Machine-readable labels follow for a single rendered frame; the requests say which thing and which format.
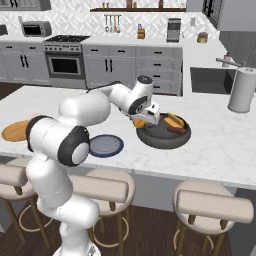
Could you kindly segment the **beige stool with wooden legs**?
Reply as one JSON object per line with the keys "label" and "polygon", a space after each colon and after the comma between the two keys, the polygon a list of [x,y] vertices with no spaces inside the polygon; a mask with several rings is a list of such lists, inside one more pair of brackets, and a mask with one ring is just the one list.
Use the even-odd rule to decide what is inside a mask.
{"label": "beige stool with wooden legs", "polygon": [[101,231],[104,231],[104,221],[106,217],[117,218],[118,242],[114,244],[104,244],[95,235],[96,224],[90,229],[89,236],[93,242],[104,248],[118,247],[120,256],[124,256],[124,241],[129,235],[129,207],[135,196],[135,181],[133,177],[121,170],[93,169],[85,176],[70,177],[75,193],[84,195],[100,208]]}
{"label": "beige stool with wooden legs", "polygon": [[43,241],[47,248],[50,247],[50,242],[46,234],[45,228],[48,224],[43,224],[39,216],[39,211],[36,206],[36,193],[26,176],[26,167],[28,159],[16,158],[6,164],[0,164],[0,198],[4,202],[18,235],[23,243],[26,242],[24,231],[27,231],[22,226],[22,217],[17,217],[12,201],[28,200],[32,209],[33,216],[38,225],[38,230],[41,232]]}
{"label": "beige stool with wooden legs", "polygon": [[202,250],[211,244],[211,256],[218,256],[226,233],[235,223],[251,223],[254,208],[250,200],[235,197],[218,184],[183,181],[174,190],[173,210],[178,218],[173,245],[182,256],[185,232],[204,236]]}

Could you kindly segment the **blue plate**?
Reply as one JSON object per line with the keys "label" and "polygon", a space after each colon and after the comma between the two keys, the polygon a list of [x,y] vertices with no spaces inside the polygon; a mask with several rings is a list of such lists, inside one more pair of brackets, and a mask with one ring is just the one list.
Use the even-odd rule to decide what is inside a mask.
{"label": "blue plate", "polygon": [[123,147],[123,140],[115,135],[102,134],[90,140],[90,154],[99,158],[115,156]]}

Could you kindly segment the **rail with hanging tools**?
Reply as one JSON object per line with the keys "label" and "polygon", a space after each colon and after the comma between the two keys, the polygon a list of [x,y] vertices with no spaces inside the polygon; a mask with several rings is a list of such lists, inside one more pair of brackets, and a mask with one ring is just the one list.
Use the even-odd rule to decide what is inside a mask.
{"label": "rail with hanging tools", "polygon": [[120,15],[105,14],[105,32],[106,33],[120,33]]}

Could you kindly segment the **grey cupboard and drawer run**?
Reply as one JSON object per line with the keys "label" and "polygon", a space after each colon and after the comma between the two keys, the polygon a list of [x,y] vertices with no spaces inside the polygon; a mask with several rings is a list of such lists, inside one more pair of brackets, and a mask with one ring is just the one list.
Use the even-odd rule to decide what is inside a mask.
{"label": "grey cupboard and drawer run", "polygon": [[86,83],[94,89],[114,81],[133,88],[137,76],[153,80],[153,93],[179,95],[181,47],[83,45]]}

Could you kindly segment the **steel oven with hob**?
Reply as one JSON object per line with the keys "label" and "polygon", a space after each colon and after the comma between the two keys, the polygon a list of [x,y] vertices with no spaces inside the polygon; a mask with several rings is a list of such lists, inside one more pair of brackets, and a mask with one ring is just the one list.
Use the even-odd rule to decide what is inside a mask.
{"label": "steel oven with hob", "polygon": [[53,87],[85,89],[81,42],[84,35],[56,35],[43,42],[50,83]]}

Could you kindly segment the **white paper towel roll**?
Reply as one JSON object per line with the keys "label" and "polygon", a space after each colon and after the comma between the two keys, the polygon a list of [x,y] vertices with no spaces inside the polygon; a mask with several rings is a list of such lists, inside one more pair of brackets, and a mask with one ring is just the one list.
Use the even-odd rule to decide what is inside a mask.
{"label": "white paper towel roll", "polygon": [[247,113],[256,90],[256,69],[238,68],[235,74],[228,109],[236,113]]}

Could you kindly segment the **dark grey bowl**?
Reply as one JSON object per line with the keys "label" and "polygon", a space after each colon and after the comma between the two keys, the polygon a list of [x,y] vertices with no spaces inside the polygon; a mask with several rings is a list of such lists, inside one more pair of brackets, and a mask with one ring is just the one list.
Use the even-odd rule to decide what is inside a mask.
{"label": "dark grey bowl", "polygon": [[168,124],[164,121],[168,117],[167,113],[160,114],[160,121],[157,125],[147,123],[143,128],[137,128],[138,138],[146,145],[157,149],[175,149],[186,144],[191,137],[189,124],[184,120],[185,134],[169,132]]}

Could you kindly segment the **grey toaster oven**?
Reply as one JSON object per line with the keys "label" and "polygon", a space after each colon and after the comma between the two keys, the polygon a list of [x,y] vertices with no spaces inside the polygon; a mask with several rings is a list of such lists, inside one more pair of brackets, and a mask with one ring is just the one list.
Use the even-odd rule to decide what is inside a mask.
{"label": "grey toaster oven", "polygon": [[47,37],[52,34],[49,21],[24,21],[21,16],[18,20],[25,37]]}

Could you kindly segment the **dark red sausage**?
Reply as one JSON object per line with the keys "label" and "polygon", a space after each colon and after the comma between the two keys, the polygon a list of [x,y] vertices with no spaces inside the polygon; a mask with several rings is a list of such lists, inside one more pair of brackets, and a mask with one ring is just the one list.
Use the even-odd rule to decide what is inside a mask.
{"label": "dark red sausage", "polygon": [[167,130],[169,132],[173,132],[173,133],[178,133],[178,134],[185,134],[186,133],[186,129],[184,128],[177,128],[177,127],[172,127],[172,126],[168,126]]}

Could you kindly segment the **grey tap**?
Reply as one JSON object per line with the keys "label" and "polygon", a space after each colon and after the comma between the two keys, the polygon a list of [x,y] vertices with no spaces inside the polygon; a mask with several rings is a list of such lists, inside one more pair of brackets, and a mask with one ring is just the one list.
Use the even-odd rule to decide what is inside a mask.
{"label": "grey tap", "polygon": [[245,61],[242,61],[240,64],[239,63],[235,63],[235,62],[232,62],[232,61],[229,61],[229,60],[226,60],[226,59],[221,59],[221,58],[216,58],[215,59],[217,62],[222,62],[222,63],[225,63],[225,64],[229,64],[229,65],[232,65],[232,66],[236,66],[238,68],[240,67],[245,67],[247,64]]}

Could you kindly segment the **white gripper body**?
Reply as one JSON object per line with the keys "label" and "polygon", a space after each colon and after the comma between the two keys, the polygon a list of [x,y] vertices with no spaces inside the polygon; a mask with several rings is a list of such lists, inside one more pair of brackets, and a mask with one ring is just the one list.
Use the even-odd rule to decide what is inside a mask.
{"label": "white gripper body", "polygon": [[153,113],[153,114],[139,113],[132,116],[133,123],[136,123],[139,120],[145,121],[146,123],[150,123],[153,125],[157,125],[160,120],[160,114],[159,113]]}

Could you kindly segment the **grey wall cupboard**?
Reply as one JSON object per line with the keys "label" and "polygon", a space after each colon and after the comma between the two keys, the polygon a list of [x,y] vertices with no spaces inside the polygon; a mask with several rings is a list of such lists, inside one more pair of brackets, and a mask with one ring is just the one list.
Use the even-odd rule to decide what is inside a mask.
{"label": "grey wall cupboard", "polygon": [[0,11],[48,11],[50,0],[0,0]]}

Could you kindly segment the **dark sink basin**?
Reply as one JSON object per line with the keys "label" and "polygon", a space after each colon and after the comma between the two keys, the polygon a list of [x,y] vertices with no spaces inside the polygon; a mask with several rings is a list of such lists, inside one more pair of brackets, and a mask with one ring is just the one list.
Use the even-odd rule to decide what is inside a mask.
{"label": "dark sink basin", "polygon": [[191,85],[195,93],[231,93],[236,71],[234,69],[191,67]]}

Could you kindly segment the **grey coffee machine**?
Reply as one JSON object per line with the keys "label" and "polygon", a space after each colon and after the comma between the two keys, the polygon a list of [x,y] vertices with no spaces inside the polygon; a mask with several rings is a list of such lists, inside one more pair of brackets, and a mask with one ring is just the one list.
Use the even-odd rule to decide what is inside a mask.
{"label": "grey coffee machine", "polygon": [[169,18],[167,23],[167,42],[179,42],[181,30],[180,18]]}

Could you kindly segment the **orange wooden plate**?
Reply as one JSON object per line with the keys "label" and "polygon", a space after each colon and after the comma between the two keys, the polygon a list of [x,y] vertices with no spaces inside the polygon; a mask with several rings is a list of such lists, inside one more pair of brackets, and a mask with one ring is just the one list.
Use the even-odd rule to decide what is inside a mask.
{"label": "orange wooden plate", "polygon": [[26,139],[26,129],[28,127],[28,120],[18,121],[5,127],[1,133],[5,141],[19,142]]}

